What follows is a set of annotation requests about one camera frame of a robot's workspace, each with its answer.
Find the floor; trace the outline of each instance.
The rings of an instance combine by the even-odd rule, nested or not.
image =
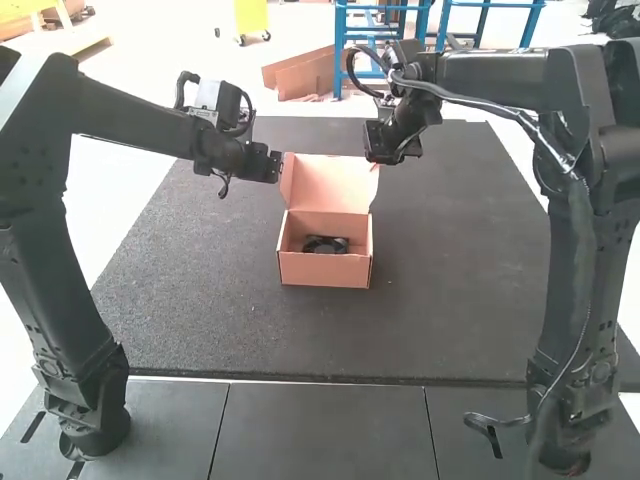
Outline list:
[[[187,0],[176,12],[151,0],[133,5],[124,0],[93,2],[98,10],[94,20],[113,29],[115,45],[87,58],[81,69],[104,83],[167,106],[173,103],[175,78],[187,69],[241,85],[262,115],[376,114],[372,102],[361,96],[343,102],[278,103],[275,94],[262,86],[259,70],[262,64],[333,43],[333,11],[329,5],[270,4],[271,42],[263,43],[257,37],[255,43],[239,49],[224,29],[230,11],[222,5],[227,3]],[[589,30],[580,18],[585,8],[584,2],[575,0],[550,2],[543,10],[533,45],[601,42],[601,37],[584,36]],[[312,16],[314,21],[310,24],[300,21],[301,14]],[[454,13],[451,29],[473,29],[477,18],[474,15]],[[525,17],[523,12],[516,11],[490,14],[485,46],[516,46]],[[436,18],[434,9],[432,30]],[[214,37],[214,26],[221,26],[223,38]],[[446,118],[488,120],[532,190],[538,193],[529,166],[532,148],[517,127],[464,108],[446,106],[443,114]],[[96,144],[96,155],[92,158],[72,155],[65,203],[71,238],[89,285],[104,269],[172,163],[169,157],[103,144]],[[538,198],[544,206],[544,199]],[[633,323],[640,300],[631,293],[640,285],[638,242],[632,246],[628,265],[619,320],[636,348],[640,348],[640,324]],[[36,382],[29,371],[32,363],[29,341],[4,294],[0,294],[0,314],[4,320],[0,324],[0,364],[11,366],[0,371],[0,384],[11,386],[5,389],[2,398],[2,433]],[[623,401],[640,428],[640,395],[624,395]]]

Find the cable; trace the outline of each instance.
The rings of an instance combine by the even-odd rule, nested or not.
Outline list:
[[[500,105],[489,100],[483,100],[481,98],[458,95],[434,83],[425,82],[422,80],[407,80],[403,77],[402,72],[400,72],[399,70],[391,71],[389,73],[389,80],[390,82],[393,82],[401,87],[424,90],[425,92],[429,92],[432,95],[441,98],[442,100],[445,100],[449,103],[476,108],[496,115],[498,117],[505,118],[507,120],[513,120],[522,127],[522,129],[536,146],[544,150],[544,152],[555,161],[556,165],[562,170],[564,174],[568,174],[572,180],[578,180],[578,177],[573,172],[576,163],[575,158],[565,153],[557,140],[555,140],[552,135],[550,135],[536,120],[531,118],[531,116],[528,115],[525,111],[505,107],[504,105]]]
[[[574,256],[574,265],[576,268],[573,277],[575,305],[571,325],[578,324],[580,322],[580,317],[583,315],[584,319],[575,348],[564,363],[563,367],[556,374],[551,385],[549,385],[545,391],[544,395],[540,399],[540,403],[538,403],[538,408],[536,410],[536,417],[538,421],[531,437],[530,447],[527,451],[524,480],[530,480],[532,478],[533,464],[540,456],[540,451],[544,444],[544,441],[541,440],[543,436],[543,429],[546,428],[546,423],[551,418],[550,415],[544,414],[546,411],[545,409],[547,408],[545,403],[550,402],[549,398],[551,398],[552,393],[563,380],[574,359],[578,355],[589,326],[589,319],[591,315],[590,294],[593,287],[595,270],[595,255],[593,252],[596,249],[597,241],[593,231],[593,209],[589,199],[589,187],[583,178],[574,180],[569,184],[569,212],[573,232],[578,239],[576,253]]]
[[[253,125],[253,122],[255,120],[256,117],[256,112],[253,109],[253,104],[251,103],[251,99],[249,98],[249,94],[247,92],[245,92],[244,90],[241,90],[241,95],[242,98],[244,98],[244,101],[247,102],[247,108],[249,109],[249,118],[245,121],[242,122],[240,127],[237,128],[233,128],[231,130],[227,130],[225,131],[225,135],[229,135],[231,137],[240,137],[242,135],[244,135],[245,133],[247,133],[247,131],[249,130],[249,128],[251,128],[251,125]]]
[[[371,48],[365,45],[354,45],[353,47],[349,48],[349,53],[347,53],[347,59],[346,59],[347,75],[349,75],[349,79],[351,80],[351,82],[353,82],[355,87],[361,92],[364,92],[367,95],[374,98],[381,98],[381,99],[384,98],[384,94],[382,92],[377,92],[376,90],[373,90],[367,87],[366,85],[363,85],[362,83],[360,83],[360,80],[358,80],[358,77],[356,76],[356,72],[355,72],[355,67],[354,67],[354,59],[358,54],[358,52],[362,52],[368,55],[369,58],[371,58],[374,62],[376,62],[380,66],[380,68],[382,69],[385,75],[389,73],[389,67],[383,64],[382,59],[380,58],[380,55],[378,55],[377,52],[375,52],[374,50],[372,50]]]
[[[531,138],[538,147],[544,150],[544,152],[555,161],[556,166],[562,170],[562,173],[567,175],[569,178],[568,199],[570,221],[573,227],[573,233],[577,238],[576,252],[574,256],[575,273],[573,277],[574,309],[570,324],[577,325],[582,320],[582,326],[576,345],[540,399],[535,416],[519,417],[517,419],[505,421],[472,412],[465,414],[465,423],[471,423],[472,425],[484,424],[485,426],[491,425],[508,427],[523,425],[533,420],[536,421],[525,461],[524,480],[530,480],[533,475],[533,465],[538,460],[544,445],[544,431],[547,429],[548,422],[554,418],[558,408],[558,403],[551,402],[549,399],[552,398],[553,393],[566,376],[569,368],[578,355],[589,325],[589,299],[591,289],[593,287],[593,276],[595,270],[595,255],[593,252],[596,248],[596,238],[593,231],[592,221],[593,209],[589,197],[589,187],[585,179],[574,169],[576,164],[575,158],[564,153],[555,138],[549,135],[546,130],[544,130],[537,121],[526,114],[526,112],[505,107],[504,105],[499,105],[488,100],[454,94],[433,83],[407,80],[403,78],[400,71],[390,72],[389,79],[399,86],[424,90],[447,102],[477,108],[517,122],[524,129],[529,138]]]
[[[180,76],[176,82],[176,101],[173,104],[173,108],[176,110],[182,110],[184,108],[184,86],[187,82],[199,84],[200,75],[187,72],[186,70],[180,72]]]

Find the open cardboard box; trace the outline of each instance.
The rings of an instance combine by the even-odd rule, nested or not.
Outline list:
[[[262,67],[264,86],[278,90],[278,100],[294,100],[310,94],[324,95],[333,90],[334,45],[287,58]],[[342,69],[347,51],[342,52]]]
[[[361,157],[285,155],[280,191],[287,204],[277,255],[283,285],[368,288],[373,261],[369,206],[379,166]],[[349,252],[303,253],[308,235],[344,237]]]

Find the black robotic arm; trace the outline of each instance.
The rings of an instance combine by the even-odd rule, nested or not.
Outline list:
[[[251,141],[240,89],[201,85],[188,113],[92,80],[73,58],[0,46],[0,280],[33,344],[60,449],[90,459],[129,430],[129,365],[96,310],[73,251],[62,195],[72,134],[192,160],[197,174],[276,183],[280,154]],[[245,118],[253,119],[253,112]]]
[[[536,461],[560,475],[583,473],[618,393],[617,315],[640,220],[640,39],[444,54],[407,54],[400,42],[382,57],[356,50],[380,64],[401,98],[388,118],[365,125],[370,161],[421,156],[418,135],[441,123],[443,100],[514,120],[534,142],[551,258],[543,330],[527,366],[528,414],[468,413],[464,421],[490,439],[490,429],[527,425],[527,476]]]

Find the metal rack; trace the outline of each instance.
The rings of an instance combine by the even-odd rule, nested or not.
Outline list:
[[[428,37],[436,37],[436,50],[441,52],[445,48],[447,41],[447,28],[449,26],[449,17],[451,15],[452,7],[475,7],[481,8],[480,18],[478,19],[478,26],[474,33],[453,33],[456,39],[470,39],[473,40],[473,48],[479,48],[482,41],[482,35],[484,34],[484,27],[487,22],[487,15],[490,8],[528,8],[529,18],[524,27],[522,38],[520,39],[520,48],[527,48],[531,44],[531,38],[533,32],[536,29],[538,23],[538,17],[540,11],[546,6],[545,0],[533,0],[532,3],[492,3],[491,0],[484,0],[481,2],[459,1],[459,0],[444,0],[442,6],[442,14],[440,15],[440,25],[438,26],[438,32],[436,34],[427,34]]]
[[[347,72],[342,70],[342,50],[348,40],[367,40],[369,47],[375,49],[379,40],[400,40],[404,38],[407,11],[417,10],[415,38],[425,44],[427,38],[436,39],[436,50],[441,52],[447,43],[451,44],[457,39],[473,40],[473,48],[479,48],[484,28],[487,21],[489,9],[495,8],[527,8],[530,10],[527,23],[520,40],[520,48],[526,48],[531,44],[531,38],[535,31],[540,16],[540,11],[545,7],[545,0],[532,0],[532,3],[492,3],[491,0],[484,1],[464,1],[464,0],[444,0],[442,14],[437,32],[427,32],[429,24],[429,13],[431,10],[431,0],[420,0],[418,5],[409,6],[408,0],[402,0],[400,5],[358,5],[348,4],[347,0],[335,0],[335,57],[334,57],[334,80],[333,96],[341,98],[342,80],[348,78]],[[452,7],[475,7],[481,8],[480,18],[476,31],[472,33],[449,33],[449,18]],[[349,12],[364,11],[367,19],[367,26],[350,26],[347,14]],[[387,19],[382,25],[373,22],[371,12],[384,11]],[[388,13],[399,11],[397,24],[388,21]],[[384,78],[383,72],[375,62],[372,62],[370,71],[358,71],[358,77],[362,79]]]
[[[429,9],[431,8],[430,0],[420,0],[415,6],[407,5],[408,0],[402,0],[400,5],[357,5],[347,4],[347,0],[335,1],[335,58],[334,58],[334,79],[333,79],[333,96],[341,98],[342,96],[342,80],[348,78],[347,72],[342,70],[342,50],[348,40],[367,40],[369,46],[375,49],[376,42],[379,40],[400,40],[404,38],[404,27],[407,17],[407,11],[418,11],[418,22],[416,23],[416,35],[423,44],[427,33],[427,23],[429,20]],[[367,26],[350,26],[348,24],[347,13],[364,11],[367,20]],[[372,11],[385,12],[386,19],[384,24],[376,25],[373,21]],[[389,13],[399,11],[397,24],[389,22]],[[384,78],[384,73],[380,68],[372,62],[370,71],[358,71],[359,78]]]

